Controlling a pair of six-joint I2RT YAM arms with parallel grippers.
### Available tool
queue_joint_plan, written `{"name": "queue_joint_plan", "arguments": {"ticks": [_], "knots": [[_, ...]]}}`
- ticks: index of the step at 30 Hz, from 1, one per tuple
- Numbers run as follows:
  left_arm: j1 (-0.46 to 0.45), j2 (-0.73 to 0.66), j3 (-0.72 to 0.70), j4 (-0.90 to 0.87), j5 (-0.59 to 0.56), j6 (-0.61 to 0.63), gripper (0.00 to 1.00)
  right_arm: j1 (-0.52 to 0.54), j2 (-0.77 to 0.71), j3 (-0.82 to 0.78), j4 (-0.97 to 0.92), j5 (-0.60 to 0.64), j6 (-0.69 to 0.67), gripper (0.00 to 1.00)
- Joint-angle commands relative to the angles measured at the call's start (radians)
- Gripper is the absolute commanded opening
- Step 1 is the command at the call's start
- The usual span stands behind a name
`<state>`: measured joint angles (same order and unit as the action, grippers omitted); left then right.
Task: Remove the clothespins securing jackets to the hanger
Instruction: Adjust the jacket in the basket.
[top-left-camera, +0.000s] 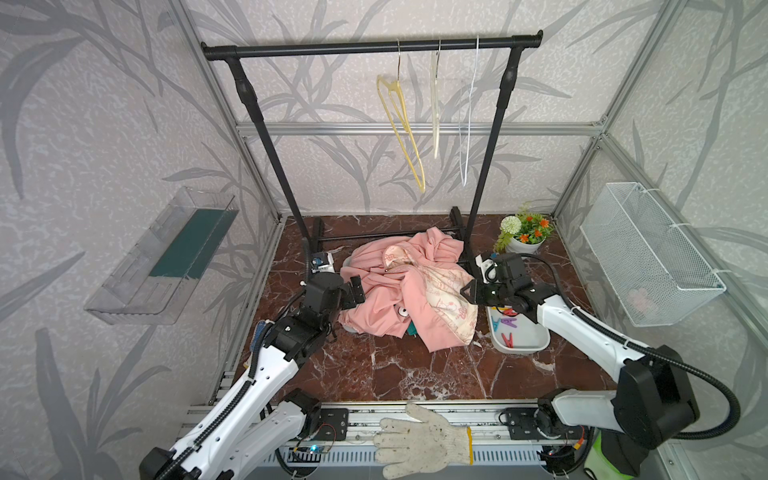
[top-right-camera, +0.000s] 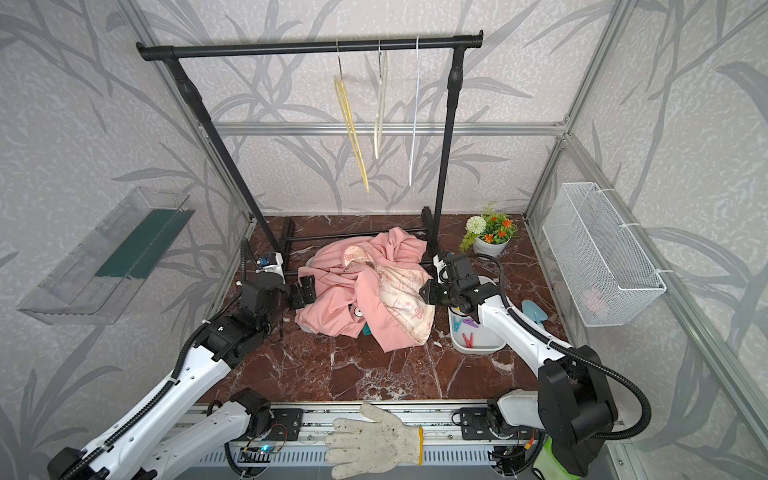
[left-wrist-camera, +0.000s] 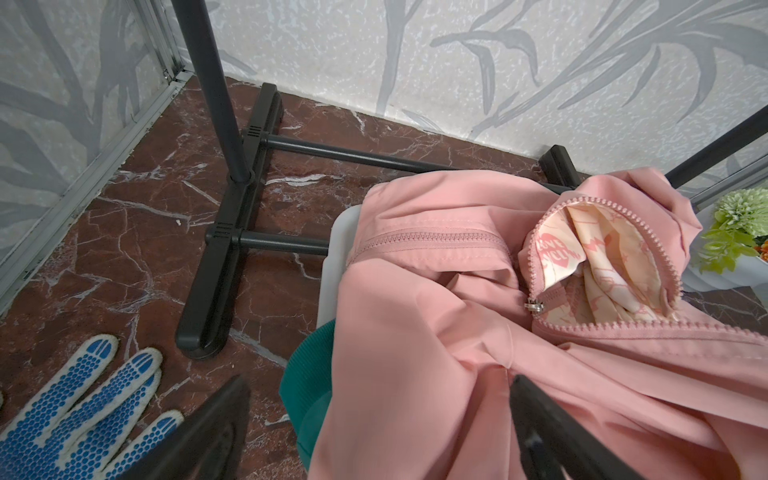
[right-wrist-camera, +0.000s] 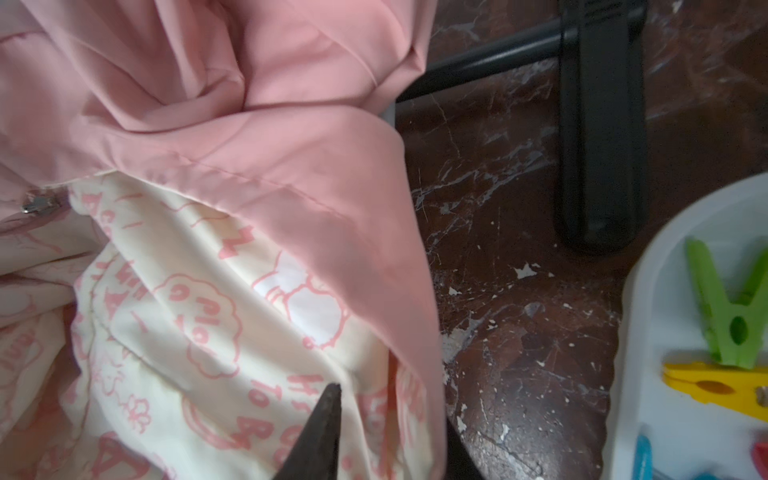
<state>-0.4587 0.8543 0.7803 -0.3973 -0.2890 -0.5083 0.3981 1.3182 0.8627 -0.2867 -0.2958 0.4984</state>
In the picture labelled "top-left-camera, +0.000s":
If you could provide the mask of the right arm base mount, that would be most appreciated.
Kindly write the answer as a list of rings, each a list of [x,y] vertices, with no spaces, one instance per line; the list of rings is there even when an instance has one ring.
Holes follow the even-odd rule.
[[[567,426],[552,412],[538,407],[507,408],[498,417],[511,440],[554,441],[566,444],[583,442],[589,428]]]

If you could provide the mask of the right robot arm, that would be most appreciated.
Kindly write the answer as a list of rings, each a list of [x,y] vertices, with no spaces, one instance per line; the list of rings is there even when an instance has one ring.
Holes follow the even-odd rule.
[[[557,270],[550,271],[552,282],[535,282],[526,268],[529,258],[526,253],[475,257],[473,278],[461,294],[478,306],[510,307],[556,333],[615,382],[615,390],[604,394],[578,390],[556,394],[551,405],[561,423],[621,433],[647,450],[670,439],[717,438],[738,425],[741,404],[722,381],[685,363],[675,350],[650,347],[589,314],[564,294]],[[724,420],[714,427],[690,428],[701,416],[690,382],[693,377],[716,389],[727,402]]]

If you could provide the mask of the pink jacket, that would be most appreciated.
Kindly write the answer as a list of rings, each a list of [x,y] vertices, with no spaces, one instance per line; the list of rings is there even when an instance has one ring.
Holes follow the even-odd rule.
[[[473,277],[459,264],[464,245],[436,227],[355,249],[341,276],[358,276],[365,301],[339,315],[360,334],[401,338],[413,325],[431,352],[469,345],[478,307],[461,295]]]

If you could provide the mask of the white hanger of rainbow jacket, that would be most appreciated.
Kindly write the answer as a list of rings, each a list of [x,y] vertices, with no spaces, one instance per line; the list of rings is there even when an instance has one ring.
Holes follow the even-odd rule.
[[[475,83],[478,75],[479,65],[479,38],[475,40],[475,50],[472,63],[472,75],[470,83],[466,89],[466,112],[465,112],[465,125],[464,131],[459,135],[460,137],[460,151],[459,151],[459,178],[461,185],[465,187],[468,183],[469,176],[469,160],[470,160],[470,142],[472,137],[472,112],[473,112],[473,95],[475,92]]]

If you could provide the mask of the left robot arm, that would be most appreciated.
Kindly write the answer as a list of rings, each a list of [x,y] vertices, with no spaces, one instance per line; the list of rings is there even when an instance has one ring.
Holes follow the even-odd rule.
[[[360,277],[309,275],[276,319],[255,332],[249,366],[213,409],[171,449],[153,448],[143,479],[243,479],[275,450],[315,433],[320,403],[299,389],[273,410],[272,398],[333,333],[343,310],[364,303]]]

